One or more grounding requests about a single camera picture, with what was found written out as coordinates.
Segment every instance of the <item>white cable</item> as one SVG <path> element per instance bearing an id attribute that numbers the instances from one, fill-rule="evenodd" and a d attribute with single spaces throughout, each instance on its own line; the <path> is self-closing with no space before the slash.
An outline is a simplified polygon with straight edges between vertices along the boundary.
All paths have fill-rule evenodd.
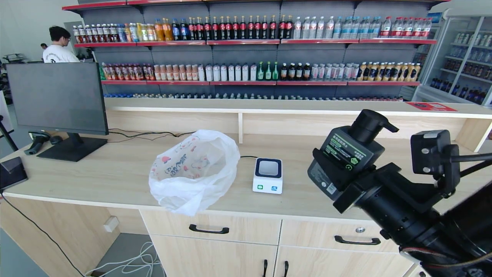
<path id="1" fill-rule="evenodd" d="M 147 248 L 145 248 L 145 250 L 144 250 L 144 246 L 145 246 L 145 245 L 147 245 L 148 243 L 150 243 L 150 246 L 149 246 L 149 247 L 147 247 Z M 154 271 L 154 265 L 160 265 L 160 264 L 161 264 L 161 263 L 160 263 L 160 261 L 158 261 L 158 256 L 157 256 L 157 255 L 156 255 L 155 257 L 153 257 L 151 254 L 148 254 L 148 253 L 146 254 L 146 253 L 145 253 L 145 252 L 147 252 L 147 250 L 149 250 L 149 249 L 150 249 L 151 247 L 153 247 L 153 246 L 154 246 L 154 244 L 153 244 L 152 242 L 146 242 L 146 243 L 144 243 L 144 244 L 142 245 L 142 247 L 140 248 L 140 254 L 139 254 L 139 255 L 137 255 L 137 256 L 135 256 L 135 257 L 133 257 L 133 258 L 130 258 L 130 259 L 124 260 L 124 261 L 122 261 L 122 262 L 106 263 L 106 264 L 104 264 L 104 265 L 102 265 L 102 266 L 100 266 L 100 267 L 98 267 L 98 268 L 95 268 L 95 269 L 93 269 L 93 270 L 90 270 L 90 271 L 86 272 L 86 273 L 84 274 L 84 276 L 88 276 L 87 274 L 89 274 L 89 273 L 91 273 L 91 272 L 93 272 L 93 271 L 96 271 L 96 270 L 98 270 L 98 269 L 101 269 L 101 268 L 103 268 L 103 267 L 105 267 L 105 266 L 107 266 L 107 265 L 117 265 L 117 264 L 122 264 L 122 263 L 125 263 L 125 264 L 123 264 L 123 265 L 119 265 L 119 266 L 117 266 L 117 267 L 113 268 L 112 270 L 110 270 L 110 271 L 108 271 L 108 272 L 104 273 L 104 274 L 103 274 L 103 275 L 101 275 L 100 277 L 104 277 L 104 276 L 106 276 L 106 275 L 110 274 L 111 272 L 113 272 L 113 271 L 115 271 L 115 270 L 117 270 L 117 269 L 119 269 L 119 268 L 122 268 L 122 273 L 123 273 L 123 274 L 129 274 L 129 273 L 136 272 L 136 271 L 138 271 L 138 270 L 140 270 L 140 269 L 143 269 L 143 268 L 149 268 L 149 269 L 147 270 L 147 274 L 146 274 L 145 276 L 146 276 L 146 277 L 152 277 L 152 273 L 153 273 L 153 271 Z M 151 259 L 151 261 L 150 261 L 150 262 L 147 262 L 147 261 L 145 261 L 145 260 L 144 260 L 144 257 L 146 257 L 146 256 L 149 256 L 149 257 L 150 257 L 150 259 Z M 140 258 L 140 259 L 142 260 L 142 262 L 144 263 L 143 265 L 131 265 L 131 263 L 132 263 L 132 262 L 134 262 L 135 260 L 137 260 L 137 259 L 139 259 L 139 258 Z M 127 267 L 137 267 L 137 268 L 136 268 L 136 269 L 134 269 L 134 270 L 131 270 L 131 271 L 126 272 L 126 271 L 125 271 L 125 269 L 126 269 Z M 164 269 L 163 269 L 163 268 L 162 268 L 162 272 L 164 273 L 164 277 L 165 277 L 165 276 L 166 276 L 166 272 L 164 271 Z"/>

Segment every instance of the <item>red sign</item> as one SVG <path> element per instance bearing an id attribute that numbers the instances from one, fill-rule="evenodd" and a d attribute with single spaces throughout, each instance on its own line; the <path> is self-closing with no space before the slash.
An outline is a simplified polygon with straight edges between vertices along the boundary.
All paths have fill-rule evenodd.
<path id="1" fill-rule="evenodd" d="M 457 111 L 453 108 L 445 106 L 441 103 L 430 103 L 430 102 L 406 102 L 421 110 L 431 110 L 431 111 Z"/>

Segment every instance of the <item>white plastic bag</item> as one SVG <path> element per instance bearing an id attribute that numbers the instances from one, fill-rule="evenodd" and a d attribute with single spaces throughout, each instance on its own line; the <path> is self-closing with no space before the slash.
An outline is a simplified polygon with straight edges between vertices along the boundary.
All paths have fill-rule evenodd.
<path id="1" fill-rule="evenodd" d="M 231 187 L 239 158 L 233 139 L 198 130 L 157 156 L 149 173 L 151 193 L 169 211 L 194 216 Z"/>

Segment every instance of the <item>white t-shirt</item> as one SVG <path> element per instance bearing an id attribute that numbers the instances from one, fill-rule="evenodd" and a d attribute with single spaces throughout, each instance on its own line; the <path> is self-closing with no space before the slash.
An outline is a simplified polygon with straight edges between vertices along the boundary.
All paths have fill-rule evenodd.
<path id="1" fill-rule="evenodd" d="M 60 45 L 50 45 L 43 51 L 44 63 L 79 63 L 79 59 Z"/>

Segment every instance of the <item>drawer handle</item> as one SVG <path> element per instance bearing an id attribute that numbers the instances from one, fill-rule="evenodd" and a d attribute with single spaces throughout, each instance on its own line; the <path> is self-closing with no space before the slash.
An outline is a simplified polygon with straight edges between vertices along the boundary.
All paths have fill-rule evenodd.
<path id="1" fill-rule="evenodd" d="M 287 277 L 288 270 L 289 270 L 289 262 L 285 261 L 285 273 L 283 274 L 283 277 Z"/>
<path id="2" fill-rule="evenodd" d="M 209 234 L 227 234 L 229 232 L 229 228 L 227 228 L 227 227 L 222 228 L 221 231 L 200 230 L 200 229 L 196 228 L 195 224 L 190 224 L 189 229 L 194 231 L 194 232 L 209 233 Z"/>
<path id="3" fill-rule="evenodd" d="M 381 241 L 378 238 L 372 238 L 371 242 L 349 242 L 344 240 L 341 236 L 335 236 L 335 241 L 339 243 L 346 243 L 346 244 L 357 244 L 357 245 L 378 245 L 381 243 Z"/>
<path id="4" fill-rule="evenodd" d="M 267 267 L 268 267 L 268 261 L 264 260 L 263 261 L 263 277 L 267 275 Z"/>

